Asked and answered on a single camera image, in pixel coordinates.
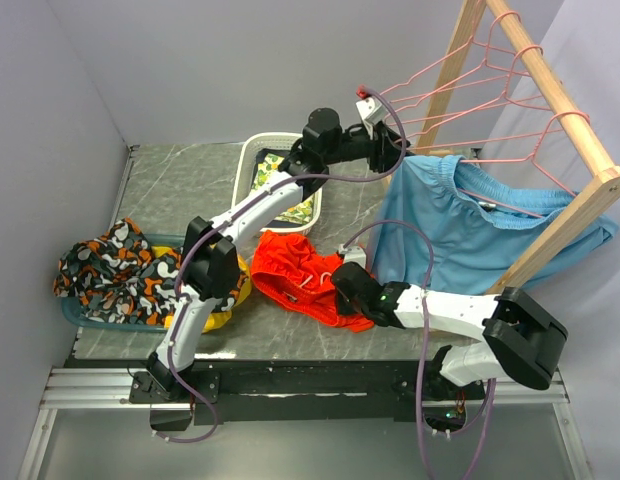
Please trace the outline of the orange shorts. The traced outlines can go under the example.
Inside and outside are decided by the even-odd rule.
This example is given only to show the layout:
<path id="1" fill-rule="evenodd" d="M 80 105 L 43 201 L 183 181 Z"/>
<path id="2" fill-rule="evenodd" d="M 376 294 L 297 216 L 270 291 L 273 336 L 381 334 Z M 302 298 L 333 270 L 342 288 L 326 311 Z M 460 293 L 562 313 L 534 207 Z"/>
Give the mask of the orange shorts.
<path id="1" fill-rule="evenodd" d="M 319 254 L 303 235 L 266 231 L 260 236 L 251 263 L 254 286 L 285 310 L 301 313 L 332 328 L 361 333 L 374 323 L 359 313 L 337 309 L 331 275 L 343 264 L 333 253 Z"/>

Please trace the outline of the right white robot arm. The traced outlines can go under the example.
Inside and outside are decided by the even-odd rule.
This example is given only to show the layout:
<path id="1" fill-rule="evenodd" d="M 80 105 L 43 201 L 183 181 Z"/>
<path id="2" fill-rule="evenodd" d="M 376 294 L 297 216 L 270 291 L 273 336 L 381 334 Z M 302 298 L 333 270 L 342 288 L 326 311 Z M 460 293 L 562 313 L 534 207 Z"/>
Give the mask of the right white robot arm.
<path id="1" fill-rule="evenodd" d="M 348 312 L 380 327 L 427 328 L 469 338 L 465 347 L 443 347 L 428 378 L 430 391 L 450 398 L 472 382 L 510 378 L 547 390 L 568 339 L 567 329 L 527 292 L 513 287 L 497 295 L 427 291 L 405 282 L 376 281 L 346 262 L 331 276 Z"/>

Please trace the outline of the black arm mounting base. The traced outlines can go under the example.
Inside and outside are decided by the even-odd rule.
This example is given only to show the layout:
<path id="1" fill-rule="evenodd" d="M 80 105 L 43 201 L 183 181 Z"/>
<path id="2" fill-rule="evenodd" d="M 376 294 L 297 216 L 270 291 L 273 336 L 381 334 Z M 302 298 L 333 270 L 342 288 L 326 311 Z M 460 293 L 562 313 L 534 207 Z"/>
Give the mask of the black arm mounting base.
<path id="1" fill-rule="evenodd" d="M 145 371 L 135 373 L 129 400 L 148 405 L 162 425 L 184 429 L 213 422 L 390 418 L 409 422 L 415 401 L 437 407 L 481 401 L 483 382 L 457 387 L 426 365 L 416 386 L 418 362 L 380 361 L 203 361 L 184 378 L 203 395 L 194 398 L 176 386 L 167 393 Z"/>

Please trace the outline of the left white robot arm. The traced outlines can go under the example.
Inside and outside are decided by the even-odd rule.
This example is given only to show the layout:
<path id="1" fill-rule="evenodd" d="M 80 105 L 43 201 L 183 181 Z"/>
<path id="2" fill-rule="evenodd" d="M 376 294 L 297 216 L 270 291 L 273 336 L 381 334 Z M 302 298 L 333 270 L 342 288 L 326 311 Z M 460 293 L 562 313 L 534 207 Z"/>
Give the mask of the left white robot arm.
<path id="1" fill-rule="evenodd" d="M 403 125 L 389 128 L 385 123 L 396 112 L 374 98 L 357 105 L 361 121 L 348 129 L 342 128 L 335 110 L 313 111 L 268 181 L 214 219 L 197 217 L 188 225 L 175 280 L 173 320 L 146 362 L 153 389 L 164 400 L 174 402 L 193 393 L 186 373 L 209 315 L 239 279 L 238 250 L 245 241 L 319 191 L 333 177 L 331 165 L 364 159 L 380 180 L 404 159 L 409 142 Z"/>

